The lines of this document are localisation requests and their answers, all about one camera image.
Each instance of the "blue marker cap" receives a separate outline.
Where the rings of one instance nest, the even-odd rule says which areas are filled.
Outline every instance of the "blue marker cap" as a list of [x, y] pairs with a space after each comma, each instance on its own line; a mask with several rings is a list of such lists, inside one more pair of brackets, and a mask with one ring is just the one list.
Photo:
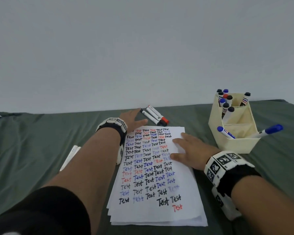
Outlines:
[[272, 133], [279, 132], [281, 130], [283, 130], [283, 126], [280, 124], [277, 124], [277, 125], [274, 125], [274, 126], [271, 126], [267, 129], [265, 129], [265, 132], [266, 132], [266, 134], [272, 134]]

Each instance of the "cream organizer box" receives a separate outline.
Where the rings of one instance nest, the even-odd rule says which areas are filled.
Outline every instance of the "cream organizer box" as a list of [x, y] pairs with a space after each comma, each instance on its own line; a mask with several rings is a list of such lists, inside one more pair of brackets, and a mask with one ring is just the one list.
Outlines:
[[[229, 120], [226, 124], [222, 123], [222, 107], [219, 106], [218, 98], [215, 95], [208, 125], [219, 149], [243, 154], [250, 153], [260, 139], [245, 138], [258, 132], [253, 114], [251, 113], [251, 107], [249, 102], [247, 102], [246, 106], [239, 106], [243, 100], [244, 94], [228, 94], [233, 97], [232, 106], [235, 109]], [[217, 130], [218, 126], [222, 126], [228, 130], [235, 139], [229, 139], [221, 134]]]

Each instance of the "forearm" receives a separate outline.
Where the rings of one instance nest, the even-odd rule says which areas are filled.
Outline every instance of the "forearm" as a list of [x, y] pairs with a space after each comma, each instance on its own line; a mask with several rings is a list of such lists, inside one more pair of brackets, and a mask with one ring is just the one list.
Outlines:
[[231, 198], [261, 234], [294, 234], [294, 202], [259, 176], [242, 178]]
[[79, 197], [89, 214], [92, 234], [98, 228], [119, 144], [120, 134], [115, 129], [100, 129], [66, 168], [45, 185], [64, 187]]

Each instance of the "wall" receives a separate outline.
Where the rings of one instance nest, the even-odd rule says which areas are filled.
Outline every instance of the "wall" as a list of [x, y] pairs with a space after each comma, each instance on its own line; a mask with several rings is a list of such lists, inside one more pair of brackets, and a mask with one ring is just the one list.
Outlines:
[[294, 103], [294, 0], [0, 0], [0, 111]]

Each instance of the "black wristband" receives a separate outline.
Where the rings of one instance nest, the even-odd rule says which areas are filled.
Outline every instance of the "black wristband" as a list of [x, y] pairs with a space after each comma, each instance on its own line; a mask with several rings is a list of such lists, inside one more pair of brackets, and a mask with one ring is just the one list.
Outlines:
[[243, 177], [250, 175], [261, 176], [253, 167], [248, 165], [238, 165], [231, 170], [226, 171], [225, 175], [220, 179], [217, 190], [222, 196], [227, 194], [227, 196], [231, 197], [232, 189], [235, 184]]
[[124, 144], [124, 142], [125, 142], [125, 137], [126, 137], [126, 132], [124, 133], [124, 132], [122, 131], [121, 127], [118, 126], [118, 125], [116, 125], [116, 124], [114, 124], [114, 123], [105, 123], [104, 125], [99, 126], [98, 130], [100, 130], [100, 129], [102, 129], [102, 128], [107, 128], [107, 127], [108, 127], [108, 128], [113, 128], [113, 129], [115, 129], [116, 131], [118, 131], [119, 134], [120, 134], [120, 137], [121, 137], [120, 146], [121, 146], [122, 144]]

